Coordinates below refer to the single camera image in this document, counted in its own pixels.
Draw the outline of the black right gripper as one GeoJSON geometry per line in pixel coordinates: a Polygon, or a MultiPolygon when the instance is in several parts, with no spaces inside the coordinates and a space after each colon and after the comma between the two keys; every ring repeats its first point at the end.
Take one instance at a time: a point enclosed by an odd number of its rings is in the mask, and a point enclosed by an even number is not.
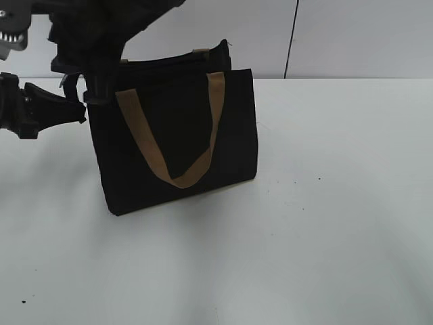
{"type": "Polygon", "coordinates": [[[51,70],[84,72],[86,104],[106,105],[112,97],[112,69],[122,53],[122,43],[112,38],[101,22],[52,20],[48,40],[57,46],[51,70]]]}

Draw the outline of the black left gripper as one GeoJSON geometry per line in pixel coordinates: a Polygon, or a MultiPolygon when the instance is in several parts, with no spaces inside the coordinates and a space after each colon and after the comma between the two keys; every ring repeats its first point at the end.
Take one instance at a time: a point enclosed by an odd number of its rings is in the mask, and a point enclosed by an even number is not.
{"type": "Polygon", "coordinates": [[[79,101],[55,95],[33,83],[26,83],[24,92],[16,75],[1,73],[1,129],[15,133],[19,139],[36,139],[39,131],[86,121],[85,106],[79,101]]]}

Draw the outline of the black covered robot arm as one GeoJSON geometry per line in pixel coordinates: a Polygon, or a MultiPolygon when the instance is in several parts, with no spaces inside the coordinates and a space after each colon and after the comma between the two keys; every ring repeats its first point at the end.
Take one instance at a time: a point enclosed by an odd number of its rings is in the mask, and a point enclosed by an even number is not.
{"type": "Polygon", "coordinates": [[[89,104],[104,105],[126,43],[182,1],[2,1],[1,60],[28,45],[34,15],[47,15],[48,39],[57,46],[51,70],[63,74],[58,96],[32,83],[19,86],[15,74],[1,73],[1,128],[20,139],[66,123],[85,122],[89,104]]]}

